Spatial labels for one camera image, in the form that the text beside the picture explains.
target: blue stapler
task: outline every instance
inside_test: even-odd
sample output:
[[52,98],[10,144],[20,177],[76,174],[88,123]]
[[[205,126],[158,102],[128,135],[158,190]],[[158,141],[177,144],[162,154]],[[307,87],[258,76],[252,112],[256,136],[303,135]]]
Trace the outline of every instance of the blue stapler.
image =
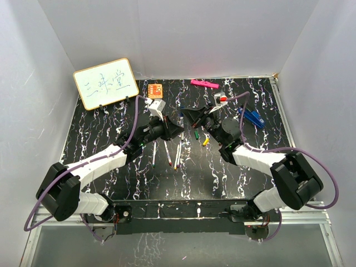
[[[239,107],[238,112],[241,114],[243,107]],[[247,118],[250,122],[256,125],[258,128],[263,128],[265,126],[265,121],[262,120],[261,116],[253,110],[249,105],[246,106],[244,117]]]

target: whiteboard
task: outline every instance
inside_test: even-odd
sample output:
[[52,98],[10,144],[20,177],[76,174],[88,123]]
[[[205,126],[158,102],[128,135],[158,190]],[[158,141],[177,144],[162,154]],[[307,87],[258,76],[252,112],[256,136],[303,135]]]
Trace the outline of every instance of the whiteboard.
[[76,71],[73,77],[86,110],[139,94],[126,58]]

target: metal frame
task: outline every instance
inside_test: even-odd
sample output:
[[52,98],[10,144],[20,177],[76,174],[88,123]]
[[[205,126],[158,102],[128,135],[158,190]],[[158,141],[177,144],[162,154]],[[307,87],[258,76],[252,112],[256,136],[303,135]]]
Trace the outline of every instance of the metal frame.
[[[279,112],[282,118],[282,122],[284,128],[286,130],[287,138],[289,143],[292,147],[295,147],[295,143],[291,134],[291,130],[289,128],[288,121],[286,119],[286,115],[283,109],[283,105],[280,98],[280,93],[278,89],[277,80],[272,76],[236,76],[230,78],[269,78],[273,94],[276,98],[277,106],[279,108]],[[313,201],[310,202],[313,205],[320,205],[323,206],[324,203],[322,201]],[[320,229],[323,234],[323,238],[325,241],[325,245],[327,247],[330,260],[333,266],[342,267],[343,263],[340,257],[339,250],[337,248],[334,235],[331,230],[331,223],[329,219],[329,215],[326,210],[315,210],[309,207],[303,207],[299,211],[292,210],[290,208],[285,208],[281,211],[282,213],[282,224],[319,224]],[[43,207],[40,206],[33,218],[32,224],[36,223],[37,221],[43,220],[44,218],[50,216],[50,213]],[[259,222],[245,222],[245,225],[259,225]],[[112,224],[109,223],[95,223],[91,224],[93,226],[108,226],[112,227]],[[81,221],[79,215],[72,215],[65,221],[56,221],[54,218],[49,219],[46,221],[43,226],[84,226]],[[38,239],[41,234],[42,227],[39,226],[36,229],[30,232],[24,254],[20,263],[20,267],[30,267],[32,264],[32,260],[36,251],[36,247],[38,244]]]

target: black marbled table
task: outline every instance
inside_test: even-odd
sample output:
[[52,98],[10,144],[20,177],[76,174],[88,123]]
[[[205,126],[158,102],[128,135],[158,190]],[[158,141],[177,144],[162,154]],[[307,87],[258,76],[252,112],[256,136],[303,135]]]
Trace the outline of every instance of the black marbled table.
[[[214,102],[213,95],[224,91],[233,97],[245,91],[251,93],[249,104],[265,120],[265,127],[258,129],[244,120],[244,134],[249,144],[259,148],[288,146],[278,106],[268,78],[206,79],[218,83],[218,90],[190,85],[190,80],[137,81],[140,94],[147,96],[147,85],[161,83],[166,101],[164,114],[174,122],[180,121],[179,107],[201,107]],[[231,102],[220,109],[221,119],[232,116],[241,105]],[[149,111],[140,100],[139,123],[147,123]],[[135,103],[125,101],[104,107],[104,111],[86,111],[78,100],[72,125],[66,141],[62,162],[69,164],[83,160],[105,149],[113,143],[121,131],[131,129],[135,114]],[[210,139],[202,146],[208,133],[199,129],[200,139],[184,121],[185,139],[182,144],[183,164],[174,170],[168,164],[163,140],[158,140],[155,167],[152,167],[153,143],[144,147],[143,154],[134,162],[115,169],[90,183],[86,192],[102,192],[113,200],[189,200],[189,199],[246,199],[262,189],[273,186],[270,177],[244,166],[227,164],[220,157],[219,146]],[[168,142],[172,161],[175,159],[177,137]]]

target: green marker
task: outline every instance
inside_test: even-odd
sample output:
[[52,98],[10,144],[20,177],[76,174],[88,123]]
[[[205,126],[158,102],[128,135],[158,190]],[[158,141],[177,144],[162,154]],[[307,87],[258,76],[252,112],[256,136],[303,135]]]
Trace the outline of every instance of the green marker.
[[195,130],[194,135],[195,135],[195,139],[198,140],[199,139],[198,129]]

